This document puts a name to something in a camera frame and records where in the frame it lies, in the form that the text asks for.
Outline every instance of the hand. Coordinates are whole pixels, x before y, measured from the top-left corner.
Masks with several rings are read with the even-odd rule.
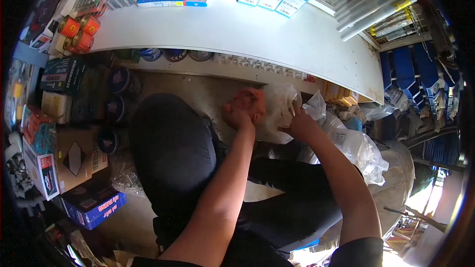
[[[228,102],[223,104],[221,107],[221,114],[223,116],[223,120],[234,130],[239,130],[243,127],[252,127],[251,117],[241,108],[238,108],[233,104],[233,102]]]
[[[278,128],[278,130],[308,144],[312,139],[315,139],[315,136],[318,136],[317,133],[322,130],[318,127],[317,122],[315,122],[311,116],[307,115],[305,109],[297,105],[296,101],[293,101],[292,105],[294,106],[295,115],[292,110],[289,109],[290,114],[293,116],[290,127]]]

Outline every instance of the hardware store shelf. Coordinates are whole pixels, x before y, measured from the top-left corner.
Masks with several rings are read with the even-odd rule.
[[[379,54],[360,37],[342,42],[336,21],[310,3],[292,18],[241,3],[126,7],[100,17],[91,51],[175,48],[220,52],[283,65],[382,104]],[[220,76],[226,77],[226,70]]]

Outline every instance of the black shirt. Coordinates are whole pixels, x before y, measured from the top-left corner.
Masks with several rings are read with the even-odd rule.
[[[340,246],[332,255],[329,267],[381,267],[383,240],[366,237]],[[293,267],[288,254],[271,247],[247,231],[236,230],[224,256],[222,267]],[[132,267],[202,267],[196,264],[135,257]]]

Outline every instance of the person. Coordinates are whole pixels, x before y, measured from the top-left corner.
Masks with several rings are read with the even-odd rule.
[[[320,238],[343,219],[331,267],[382,265],[378,212],[368,187],[317,123],[294,105],[281,131],[307,143],[321,165],[251,161],[256,129],[231,105],[224,121],[236,130],[227,149],[209,119],[167,93],[146,98],[129,127],[131,152],[156,218],[164,252],[132,266],[290,267],[289,252]],[[243,202],[246,181],[284,193]]]

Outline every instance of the black box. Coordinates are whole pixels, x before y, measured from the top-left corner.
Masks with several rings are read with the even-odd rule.
[[[39,88],[76,96],[86,71],[86,63],[77,56],[53,59],[46,63]]]

